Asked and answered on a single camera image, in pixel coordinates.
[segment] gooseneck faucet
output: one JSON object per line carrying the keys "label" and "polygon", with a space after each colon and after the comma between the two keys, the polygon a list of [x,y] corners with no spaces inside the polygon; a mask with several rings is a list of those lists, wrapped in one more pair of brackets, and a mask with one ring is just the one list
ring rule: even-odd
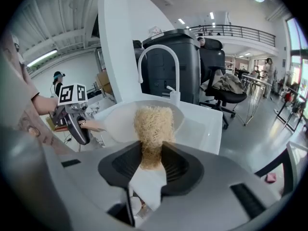
{"label": "gooseneck faucet", "polygon": [[141,72],[141,62],[143,57],[145,56],[145,54],[152,50],[152,49],[163,49],[166,50],[167,52],[169,52],[175,62],[175,78],[176,78],[176,90],[174,90],[172,87],[167,86],[167,89],[171,90],[170,93],[170,100],[171,103],[174,104],[175,106],[179,107],[180,105],[180,64],[179,64],[179,59],[178,56],[175,54],[175,52],[169,48],[166,45],[162,45],[162,44],[155,44],[152,45],[150,47],[148,47],[147,49],[145,49],[142,54],[140,55],[140,58],[138,60],[138,82],[139,83],[143,83],[143,79],[142,79],[142,72]]}

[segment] concrete floor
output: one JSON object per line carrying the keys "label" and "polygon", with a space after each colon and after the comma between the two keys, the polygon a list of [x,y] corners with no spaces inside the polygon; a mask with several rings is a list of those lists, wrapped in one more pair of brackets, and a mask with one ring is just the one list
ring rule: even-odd
{"label": "concrete floor", "polygon": [[[286,148],[288,141],[308,146],[302,123],[297,131],[292,133],[276,118],[274,109],[280,110],[283,102],[273,95],[272,97],[273,101],[270,98],[261,99],[254,117],[247,126],[243,125],[238,115],[243,120],[246,119],[248,98],[237,105],[235,118],[224,112],[230,123],[228,129],[222,132],[219,155],[232,159],[250,172],[256,172],[275,159]],[[234,106],[227,104],[226,108],[233,109]],[[288,110],[284,109],[283,117],[288,117]]]}

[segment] balcony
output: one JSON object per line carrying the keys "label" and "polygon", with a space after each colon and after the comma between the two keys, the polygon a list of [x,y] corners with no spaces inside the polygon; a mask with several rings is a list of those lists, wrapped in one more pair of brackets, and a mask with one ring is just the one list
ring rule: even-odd
{"label": "balcony", "polygon": [[244,26],[204,25],[194,26],[190,29],[196,37],[216,36],[218,39],[219,36],[227,36],[228,38],[245,38],[275,47],[274,35]]}

